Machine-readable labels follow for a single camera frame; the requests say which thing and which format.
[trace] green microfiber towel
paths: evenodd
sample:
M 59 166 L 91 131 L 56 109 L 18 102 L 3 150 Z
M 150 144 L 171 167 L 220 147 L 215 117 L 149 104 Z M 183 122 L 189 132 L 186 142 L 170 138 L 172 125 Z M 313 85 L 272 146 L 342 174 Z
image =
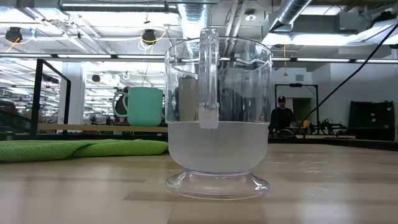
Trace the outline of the green microfiber towel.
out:
M 51 161 L 74 157 L 150 156 L 167 143 L 146 140 L 0 141 L 0 162 Z

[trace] liquid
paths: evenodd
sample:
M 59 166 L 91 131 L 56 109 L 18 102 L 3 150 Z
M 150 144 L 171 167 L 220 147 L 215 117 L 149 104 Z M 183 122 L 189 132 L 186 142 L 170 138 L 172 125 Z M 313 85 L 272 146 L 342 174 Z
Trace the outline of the liquid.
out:
M 169 123 L 169 151 L 181 166 L 202 172 L 244 172 L 267 153 L 268 124 L 220 121 L 217 129 L 198 122 Z

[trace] wooden table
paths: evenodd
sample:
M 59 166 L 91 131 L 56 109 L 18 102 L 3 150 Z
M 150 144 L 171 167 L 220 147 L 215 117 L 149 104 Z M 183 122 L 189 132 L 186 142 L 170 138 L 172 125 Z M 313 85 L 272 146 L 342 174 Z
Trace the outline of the wooden table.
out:
M 218 202 L 170 195 L 169 155 L 0 164 L 1 224 L 398 223 L 398 153 L 274 144 L 254 172 L 269 194 Z

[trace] black cap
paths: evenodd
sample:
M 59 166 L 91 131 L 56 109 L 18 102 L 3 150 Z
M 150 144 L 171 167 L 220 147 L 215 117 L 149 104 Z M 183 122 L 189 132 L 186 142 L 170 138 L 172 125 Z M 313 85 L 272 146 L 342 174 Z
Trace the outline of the black cap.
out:
M 286 98 L 284 96 L 278 97 L 278 103 L 280 102 L 286 102 Z

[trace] mint green mug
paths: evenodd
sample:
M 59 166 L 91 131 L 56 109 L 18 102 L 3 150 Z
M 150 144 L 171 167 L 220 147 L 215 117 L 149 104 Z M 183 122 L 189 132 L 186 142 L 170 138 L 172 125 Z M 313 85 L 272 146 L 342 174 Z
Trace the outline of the mint green mug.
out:
M 128 106 L 123 99 L 127 114 L 119 114 L 115 109 L 116 97 L 128 97 Z M 120 118 L 127 118 L 129 124 L 142 127 L 156 127 L 162 122 L 163 91 L 150 87 L 130 87 L 129 93 L 117 92 L 113 96 L 113 113 Z

